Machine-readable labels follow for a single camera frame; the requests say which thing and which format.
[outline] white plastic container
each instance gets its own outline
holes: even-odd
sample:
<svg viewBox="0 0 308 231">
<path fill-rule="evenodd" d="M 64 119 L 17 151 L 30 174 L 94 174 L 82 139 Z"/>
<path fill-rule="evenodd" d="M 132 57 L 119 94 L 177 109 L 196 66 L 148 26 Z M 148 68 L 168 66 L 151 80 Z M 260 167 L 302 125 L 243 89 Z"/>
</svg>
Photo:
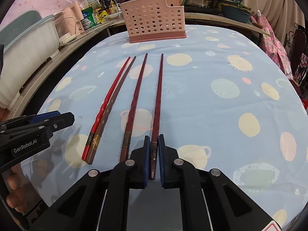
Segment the white plastic container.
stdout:
<svg viewBox="0 0 308 231">
<path fill-rule="evenodd" d="M 44 61 L 59 53 L 58 48 L 53 15 L 33 24 L 5 47 L 0 77 L 1 108 L 11 110 L 24 83 Z"/>
</svg>

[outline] brown chopstick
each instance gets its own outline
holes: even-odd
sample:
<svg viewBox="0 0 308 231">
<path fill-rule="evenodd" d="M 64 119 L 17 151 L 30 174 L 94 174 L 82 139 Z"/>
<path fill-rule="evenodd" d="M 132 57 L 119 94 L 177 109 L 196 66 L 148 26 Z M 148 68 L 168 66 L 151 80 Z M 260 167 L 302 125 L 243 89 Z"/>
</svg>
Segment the brown chopstick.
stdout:
<svg viewBox="0 0 308 231">
<path fill-rule="evenodd" d="M 161 88 L 163 80 L 163 63 L 164 54 L 161 54 L 161 65 L 159 68 L 157 93 L 156 93 L 156 103 L 153 119 L 153 130 L 151 138 L 151 149 L 150 149 L 150 171 L 149 179 L 154 180 L 156 175 L 156 164 L 157 164 L 157 139 L 159 135 L 159 122 L 161 118 Z"/>
<path fill-rule="evenodd" d="M 128 152 L 129 152 L 129 145 L 131 142 L 131 133 L 133 130 L 133 124 L 134 124 L 134 118 L 136 114 L 136 108 L 137 108 L 137 101 L 138 101 L 138 96 L 140 92 L 140 87 L 141 87 L 141 81 L 143 77 L 143 72 L 145 68 L 145 63 L 147 62 L 147 53 L 145 54 L 143 64 L 141 66 L 141 70 L 139 73 L 139 77 L 136 83 L 136 88 L 133 96 L 133 100 L 131 102 L 131 108 L 128 113 L 128 118 L 127 118 L 127 123 L 124 131 L 124 137 L 123 137 L 123 143 L 122 143 L 122 148 L 121 148 L 121 153 L 120 153 L 120 162 L 125 161 L 128 158 Z"/>
<path fill-rule="evenodd" d="M 106 125 L 108 116 L 109 116 L 110 111 L 112 109 L 112 106 L 113 106 L 113 104 L 114 104 L 114 102 L 115 102 L 115 100 L 116 100 L 116 98 L 117 98 L 117 96 L 119 94 L 119 91 L 120 91 L 120 89 L 121 89 L 121 87 L 122 87 L 122 85 L 124 83 L 125 78 L 127 77 L 128 72 L 130 71 L 130 68 L 133 65 L 135 60 L 136 60 L 136 56 L 133 58 L 133 60 L 131 61 L 131 63 L 127 67 L 125 73 L 123 74 L 121 80 L 119 81 L 115 91 L 113 92 L 113 94 L 112 94 L 112 96 L 110 98 L 109 104 L 107 105 L 106 110 L 104 111 L 104 114 L 102 115 L 100 124 L 98 125 L 97 130 L 95 131 L 95 134 L 94 134 L 94 137 L 93 137 L 93 141 L 91 143 L 91 146 L 89 148 L 89 152 L 88 152 L 87 157 L 85 159 L 85 161 L 88 164 L 92 164 L 93 163 L 94 156 L 95 156 L 95 153 L 97 151 L 97 147 L 98 147 L 98 144 L 99 144 L 100 139 L 102 137 L 102 134 L 103 134 L 103 131 L 104 131 L 104 127 Z"/>
</svg>

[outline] bottle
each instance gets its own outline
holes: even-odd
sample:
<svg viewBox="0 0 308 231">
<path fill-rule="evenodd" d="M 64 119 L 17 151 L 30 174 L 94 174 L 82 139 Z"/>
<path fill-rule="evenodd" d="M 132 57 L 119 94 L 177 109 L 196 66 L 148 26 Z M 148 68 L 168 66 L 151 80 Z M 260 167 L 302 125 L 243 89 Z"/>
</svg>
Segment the bottle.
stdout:
<svg viewBox="0 0 308 231">
<path fill-rule="evenodd" d="M 118 11 L 118 6 L 115 5 L 115 3 L 113 2 L 113 0 L 110 0 L 109 9 L 110 9 L 110 13 L 111 13 L 111 14 L 114 14 L 114 13 L 119 12 L 119 11 Z"/>
<path fill-rule="evenodd" d="M 107 9 L 107 6 L 105 4 L 105 0 L 100 0 L 100 4 L 102 6 L 102 10 L 106 10 Z"/>
</svg>

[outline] dark red chopstick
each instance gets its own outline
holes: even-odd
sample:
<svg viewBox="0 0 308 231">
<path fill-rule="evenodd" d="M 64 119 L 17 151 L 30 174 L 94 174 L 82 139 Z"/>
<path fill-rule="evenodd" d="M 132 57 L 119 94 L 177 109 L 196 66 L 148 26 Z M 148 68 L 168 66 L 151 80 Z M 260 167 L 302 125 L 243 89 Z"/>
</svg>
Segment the dark red chopstick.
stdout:
<svg viewBox="0 0 308 231">
<path fill-rule="evenodd" d="M 161 65 L 159 68 L 159 75 L 158 75 L 158 85 L 157 85 L 153 130 L 151 138 L 151 149 L 150 149 L 150 171 L 149 171 L 150 180 L 154 180 L 156 175 L 157 139 L 159 135 L 159 122 L 161 118 L 161 89 L 163 80 L 163 63 L 164 63 L 164 54 L 161 54 Z"/>
<path fill-rule="evenodd" d="M 123 137 L 123 143 L 122 143 L 122 148 L 121 148 L 121 153 L 120 153 L 120 161 L 125 161 L 128 158 L 128 152 L 129 152 L 129 145 L 131 142 L 131 133 L 133 130 L 133 124 L 134 124 L 134 118 L 135 118 L 135 113 L 136 113 L 136 108 L 137 108 L 137 101 L 138 101 L 138 96 L 140 92 L 140 87 L 141 87 L 141 81 L 143 77 L 143 72 L 145 68 L 145 64 L 147 62 L 147 53 L 145 54 L 143 64 L 141 66 L 141 70 L 139 73 L 139 77 L 136 83 L 136 88 L 135 92 L 133 95 L 133 100 L 131 102 L 131 108 L 128 113 L 128 118 L 127 118 L 127 123 L 124 131 L 124 137 Z"/>
<path fill-rule="evenodd" d="M 94 134 L 97 130 L 98 125 L 100 124 L 101 118 L 102 118 L 102 116 L 105 112 L 105 109 L 106 109 L 107 104 L 108 104 L 108 102 L 111 98 L 111 95 L 112 95 L 112 93 L 113 93 L 113 91 L 114 91 L 114 89 L 115 89 L 115 87 L 116 87 L 116 85 L 117 85 L 117 83 L 118 83 L 118 81 L 119 81 L 119 79 L 120 79 L 120 77 L 121 77 L 121 75 L 122 75 L 122 73 L 123 73 L 123 71 L 124 71 L 124 69 L 125 69 L 129 60 L 130 60 L 130 57 L 127 58 L 123 67 L 121 68 L 118 75 L 116 76 L 115 80 L 113 81 L 113 83 L 112 83 L 112 85 L 111 85 L 111 87 L 110 87 L 110 89 L 109 89 L 109 91 L 108 91 L 108 93 L 105 97 L 103 104 L 100 107 L 100 111 L 99 111 L 98 115 L 96 116 L 95 122 L 94 122 L 94 124 L 91 128 L 90 134 L 88 136 L 88 140 L 86 142 L 86 146 L 84 147 L 84 152 L 83 152 L 82 157 L 81 157 L 81 159 L 84 160 L 84 161 L 86 161 L 86 159 L 87 159 L 87 155 L 89 153 L 91 142 L 93 141 L 93 136 L 94 136 Z"/>
</svg>

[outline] blue bowl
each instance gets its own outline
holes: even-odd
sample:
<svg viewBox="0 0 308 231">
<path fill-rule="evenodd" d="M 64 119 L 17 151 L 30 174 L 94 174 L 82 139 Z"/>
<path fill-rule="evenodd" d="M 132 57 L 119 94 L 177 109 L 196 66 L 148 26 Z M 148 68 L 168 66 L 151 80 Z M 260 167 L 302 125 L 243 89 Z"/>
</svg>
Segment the blue bowl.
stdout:
<svg viewBox="0 0 308 231">
<path fill-rule="evenodd" d="M 221 4 L 221 10 L 226 18 L 242 23 L 247 23 L 251 14 L 251 12 L 247 9 L 238 8 L 236 6 L 225 3 Z"/>
</svg>

